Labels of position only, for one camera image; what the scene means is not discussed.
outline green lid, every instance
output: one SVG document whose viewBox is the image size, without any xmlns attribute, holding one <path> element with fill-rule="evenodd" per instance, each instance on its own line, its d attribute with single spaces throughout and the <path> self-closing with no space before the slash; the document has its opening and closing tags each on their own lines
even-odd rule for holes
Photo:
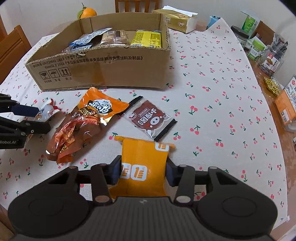
<svg viewBox="0 0 296 241">
<path fill-rule="evenodd" d="M 258 48 L 260 51 L 263 51 L 265 49 L 265 46 L 259 42 L 258 40 L 254 39 L 253 45 Z"/>
</svg>

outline tablecloth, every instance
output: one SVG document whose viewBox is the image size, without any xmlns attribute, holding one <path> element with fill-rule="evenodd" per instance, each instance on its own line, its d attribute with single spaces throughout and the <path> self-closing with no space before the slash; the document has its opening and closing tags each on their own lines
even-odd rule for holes
<svg viewBox="0 0 296 241">
<path fill-rule="evenodd" d="M 43 92 L 28 73 L 24 66 L 28 58 L 54 36 L 43 37 L 0 86 L 1 93 L 22 104 L 41 107 L 53 98 L 63 111 L 50 121 L 52 131 L 34 135 L 25 149 L 0 150 L 0 202 L 5 208 L 15 197 L 69 165 L 84 170 L 110 163 L 121 154 L 116 135 L 149 140 L 124 118 L 114 117 L 103 135 L 86 142 L 76 153 L 74 163 L 57 165 L 46 159 L 45 148 L 55 128 L 86 92 Z M 205 32 L 170 30 L 170 43 L 163 89 L 109 88 L 103 93 L 125 102 L 142 95 L 173 116 L 178 123 L 162 139 L 176 145 L 169 154 L 172 161 L 196 170 L 217 166 L 264 193 L 277 206 L 277 227 L 288 219 L 283 154 L 269 107 L 241 45 L 223 19 Z M 24 119 L 12 113 L 1 116 Z M 81 185 L 81 194 L 91 199 L 90 187 Z M 197 187 L 195 198 L 204 195 L 204 187 Z"/>
</svg>

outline orange snack package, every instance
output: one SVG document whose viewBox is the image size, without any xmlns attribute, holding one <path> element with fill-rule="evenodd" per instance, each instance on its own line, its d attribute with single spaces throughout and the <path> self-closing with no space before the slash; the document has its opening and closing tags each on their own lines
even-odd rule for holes
<svg viewBox="0 0 296 241">
<path fill-rule="evenodd" d="M 91 87 L 56 129 L 46 148 L 47 159 L 58 164 L 73 161 L 84 141 L 98 134 L 112 116 L 128 105 Z"/>
<path fill-rule="evenodd" d="M 167 196 L 165 193 L 165 163 L 173 144 L 158 143 L 116 136 L 122 142 L 121 176 L 109 189 L 117 196 Z"/>
</svg>

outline white wall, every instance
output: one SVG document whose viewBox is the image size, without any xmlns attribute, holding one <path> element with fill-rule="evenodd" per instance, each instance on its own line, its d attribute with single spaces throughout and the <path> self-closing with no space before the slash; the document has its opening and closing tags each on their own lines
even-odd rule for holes
<svg viewBox="0 0 296 241">
<path fill-rule="evenodd" d="M 115 12 L 114 0 L 83 0 L 97 14 Z M 276 73 L 285 85 L 296 73 L 296 17 L 278 0 L 162 0 L 161 6 L 198 12 L 199 18 L 209 21 L 210 15 L 223 17 L 228 25 L 241 27 L 246 16 L 241 10 L 251 10 L 275 32 L 289 41 L 285 63 Z M 0 15 L 7 32 L 20 24 L 31 45 L 61 23 L 75 20 L 81 10 L 81 0 L 7 0 L 0 6 Z"/>
</svg>

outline silver screw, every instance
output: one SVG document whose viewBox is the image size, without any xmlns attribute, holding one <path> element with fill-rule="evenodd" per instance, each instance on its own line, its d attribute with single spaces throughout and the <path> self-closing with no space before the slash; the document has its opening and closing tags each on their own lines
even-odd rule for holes
<svg viewBox="0 0 296 241">
<path fill-rule="evenodd" d="M 110 200 L 110 198 L 106 195 L 96 196 L 96 198 L 95 198 L 95 201 L 100 202 L 100 203 L 108 202 L 109 200 Z"/>
<path fill-rule="evenodd" d="M 179 203 L 188 203 L 191 201 L 191 198 L 188 196 L 179 196 L 176 198 L 177 202 Z"/>
</svg>

